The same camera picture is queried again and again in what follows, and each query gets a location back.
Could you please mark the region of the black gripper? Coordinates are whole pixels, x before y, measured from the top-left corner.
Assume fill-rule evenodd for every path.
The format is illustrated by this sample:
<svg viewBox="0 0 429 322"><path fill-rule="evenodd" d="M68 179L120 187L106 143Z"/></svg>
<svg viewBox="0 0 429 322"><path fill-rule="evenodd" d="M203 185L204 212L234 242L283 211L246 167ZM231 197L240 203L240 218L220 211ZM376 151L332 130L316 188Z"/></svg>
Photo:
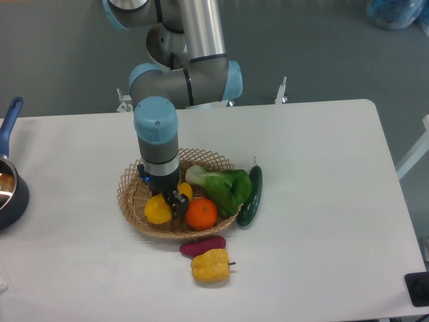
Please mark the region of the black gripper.
<svg viewBox="0 0 429 322"><path fill-rule="evenodd" d="M187 195L178 192L178 185L180 182L179 167L170 174L158 176L147 172L145 166L139 163L137 165L137 171L140 179L149 187L151 192L155 195L161 193L165 204L167 204L172 211L173 219L186 215L190 199Z"/></svg>

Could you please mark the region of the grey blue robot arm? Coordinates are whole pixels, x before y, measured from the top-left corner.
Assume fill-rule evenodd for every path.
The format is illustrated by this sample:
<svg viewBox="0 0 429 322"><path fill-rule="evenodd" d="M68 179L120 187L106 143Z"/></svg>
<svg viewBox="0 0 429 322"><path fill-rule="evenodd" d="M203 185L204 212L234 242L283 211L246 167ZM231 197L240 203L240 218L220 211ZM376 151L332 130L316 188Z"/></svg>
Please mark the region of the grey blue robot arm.
<svg viewBox="0 0 429 322"><path fill-rule="evenodd" d="M161 194L173 218L190 200L179 193L178 109L229 101L243 91L237 62L227 58L216 1L105 1L121 29L148 25L160 54L129 75L133 124L143 164L142 180Z"/></svg>

